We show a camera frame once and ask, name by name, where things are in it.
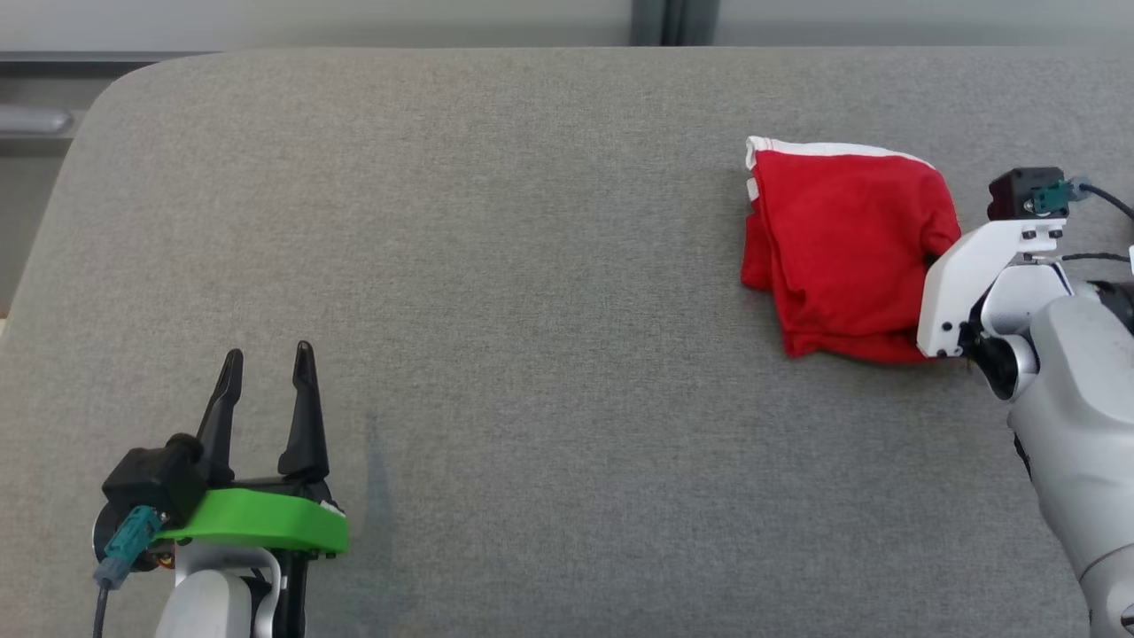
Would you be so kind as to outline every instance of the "folded red cloth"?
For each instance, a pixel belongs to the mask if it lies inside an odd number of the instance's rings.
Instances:
[[[792,357],[923,361],[925,272],[960,237],[941,173],[858,144],[748,137],[744,284],[770,289]]]

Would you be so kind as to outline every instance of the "gray table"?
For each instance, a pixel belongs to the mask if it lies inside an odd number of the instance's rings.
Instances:
[[[234,465],[272,473],[307,339],[353,543],[312,570],[311,636],[1085,635],[980,374],[784,357],[738,282],[742,159],[753,133],[914,153],[965,229],[1018,164],[1128,197],[1128,68],[296,50],[124,77],[0,341],[3,633],[88,631],[101,480],[196,428],[232,347]],[[1129,239],[1091,202],[1065,247]],[[108,635],[152,631],[169,587],[133,577]]]

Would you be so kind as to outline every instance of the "teal connector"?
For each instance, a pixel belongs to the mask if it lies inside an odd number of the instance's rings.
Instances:
[[[94,581],[107,589],[118,589],[130,575],[134,561],[145,552],[161,531],[161,514],[153,508],[134,508],[113,538],[107,544],[107,558],[94,570]]]

